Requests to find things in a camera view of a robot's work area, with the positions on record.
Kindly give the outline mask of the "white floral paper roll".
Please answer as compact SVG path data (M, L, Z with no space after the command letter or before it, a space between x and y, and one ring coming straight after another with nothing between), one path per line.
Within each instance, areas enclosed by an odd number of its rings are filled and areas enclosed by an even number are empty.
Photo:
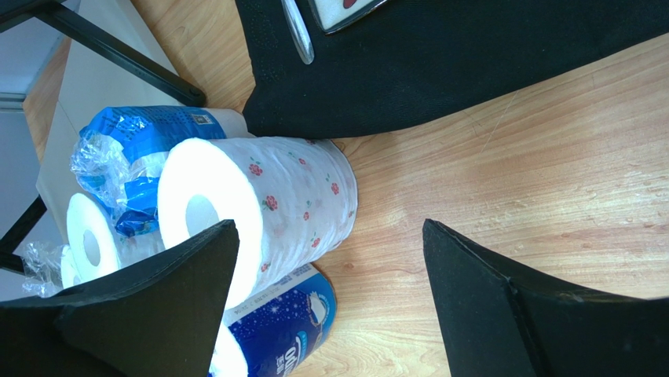
M131 237L119 235L101 206L82 193L74 194L69 200L66 228L72 257L83 283L166 250L158 232Z

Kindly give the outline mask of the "blue cartoon-face wrapped roll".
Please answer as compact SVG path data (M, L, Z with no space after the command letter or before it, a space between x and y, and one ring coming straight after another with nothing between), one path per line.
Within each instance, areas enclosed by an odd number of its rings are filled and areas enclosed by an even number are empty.
M120 236L139 236L159 228L158 184L173 147L194 137L250 136L243 116L230 109L107 107L80 130L70 168Z

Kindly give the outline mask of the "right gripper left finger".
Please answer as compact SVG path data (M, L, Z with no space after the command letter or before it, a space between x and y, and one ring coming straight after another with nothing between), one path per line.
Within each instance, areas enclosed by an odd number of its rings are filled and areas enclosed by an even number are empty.
M231 220L50 298L1 304L4 376L205 376L232 284Z

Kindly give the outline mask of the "silver fork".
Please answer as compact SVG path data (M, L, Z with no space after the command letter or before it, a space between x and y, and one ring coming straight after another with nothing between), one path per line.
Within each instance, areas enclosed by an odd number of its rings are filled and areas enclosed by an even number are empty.
M295 0L281 0L284 16L298 55L303 64L310 65L315 59L312 40Z

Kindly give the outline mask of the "plastic-wrapped roll blue label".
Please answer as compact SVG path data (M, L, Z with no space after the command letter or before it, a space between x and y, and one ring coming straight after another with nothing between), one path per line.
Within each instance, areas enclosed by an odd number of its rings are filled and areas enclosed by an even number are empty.
M48 298L82 282L69 245L28 243L21 256L25 281L23 290L29 295Z

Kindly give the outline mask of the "black cloth placemat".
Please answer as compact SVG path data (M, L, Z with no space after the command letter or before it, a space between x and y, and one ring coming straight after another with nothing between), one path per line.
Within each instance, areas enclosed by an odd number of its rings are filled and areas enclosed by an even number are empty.
M298 56L278 1L236 4L256 136L402 130L666 34L665 1L390 1L333 35L300 1L315 59Z

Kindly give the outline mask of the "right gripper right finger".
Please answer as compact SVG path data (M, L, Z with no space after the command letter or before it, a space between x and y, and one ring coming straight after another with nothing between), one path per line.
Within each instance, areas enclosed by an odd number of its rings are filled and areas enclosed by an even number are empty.
M570 283L428 219L423 254L453 376L665 376L668 300Z

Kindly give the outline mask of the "dark blue roll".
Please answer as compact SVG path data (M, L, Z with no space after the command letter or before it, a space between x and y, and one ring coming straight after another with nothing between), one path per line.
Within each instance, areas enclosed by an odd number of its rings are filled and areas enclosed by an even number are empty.
M338 309L330 281L303 265L224 311L209 376L288 376L329 336Z

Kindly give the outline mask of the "white red-floral paper roll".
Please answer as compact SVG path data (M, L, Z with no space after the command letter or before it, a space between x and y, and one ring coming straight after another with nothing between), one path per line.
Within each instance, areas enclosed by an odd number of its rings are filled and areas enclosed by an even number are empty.
M353 169L329 140L191 138L169 153L159 179L159 231L171 248L232 220L239 251L233 308L337 248L358 207Z

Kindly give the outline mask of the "square floral plate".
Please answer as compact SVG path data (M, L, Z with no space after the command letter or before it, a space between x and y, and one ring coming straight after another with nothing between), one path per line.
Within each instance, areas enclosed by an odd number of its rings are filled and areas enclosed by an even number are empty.
M308 0L316 23L326 35L351 26L387 2L388 0Z

